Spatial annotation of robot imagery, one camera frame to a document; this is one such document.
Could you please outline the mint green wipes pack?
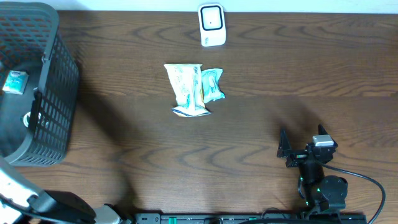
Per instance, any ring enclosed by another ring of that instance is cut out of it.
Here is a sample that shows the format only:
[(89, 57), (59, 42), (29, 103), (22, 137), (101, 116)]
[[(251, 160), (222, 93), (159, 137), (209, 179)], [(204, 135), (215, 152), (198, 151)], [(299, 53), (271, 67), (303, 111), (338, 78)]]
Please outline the mint green wipes pack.
[(211, 68), (201, 72), (204, 103), (225, 98), (218, 84), (222, 73), (222, 68)]

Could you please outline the cream snack bag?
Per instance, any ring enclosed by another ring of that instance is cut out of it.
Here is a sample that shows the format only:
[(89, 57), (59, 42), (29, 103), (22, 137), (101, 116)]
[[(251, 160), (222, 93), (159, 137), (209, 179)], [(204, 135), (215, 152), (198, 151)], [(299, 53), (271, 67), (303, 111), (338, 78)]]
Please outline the cream snack bag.
[(203, 99), (201, 64), (164, 64), (164, 67), (177, 102), (171, 111), (187, 118), (210, 114)]

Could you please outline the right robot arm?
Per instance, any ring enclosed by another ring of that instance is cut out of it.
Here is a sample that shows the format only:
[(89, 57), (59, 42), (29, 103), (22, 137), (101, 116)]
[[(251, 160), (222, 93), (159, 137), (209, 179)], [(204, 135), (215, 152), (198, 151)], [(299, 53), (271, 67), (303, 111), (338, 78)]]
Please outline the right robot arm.
[(348, 194), (347, 180), (335, 175), (326, 176), (323, 166), (333, 159), (338, 144), (318, 125), (318, 134), (305, 149), (293, 149), (284, 129), (280, 131), (277, 157), (285, 158), (287, 167), (297, 167), (298, 192), (305, 199), (308, 208), (300, 212), (306, 220), (321, 216), (339, 216), (340, 210), (346, 207), (345, 198)]

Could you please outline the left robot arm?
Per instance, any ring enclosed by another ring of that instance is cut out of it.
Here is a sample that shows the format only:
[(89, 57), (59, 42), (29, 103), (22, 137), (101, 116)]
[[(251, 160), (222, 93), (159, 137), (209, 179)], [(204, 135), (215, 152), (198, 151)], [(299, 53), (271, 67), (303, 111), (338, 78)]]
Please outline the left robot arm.
[(90, 207), (71, 192), (44, 190), (1, 158), (1, 223), (134, 223), (112, 205)]

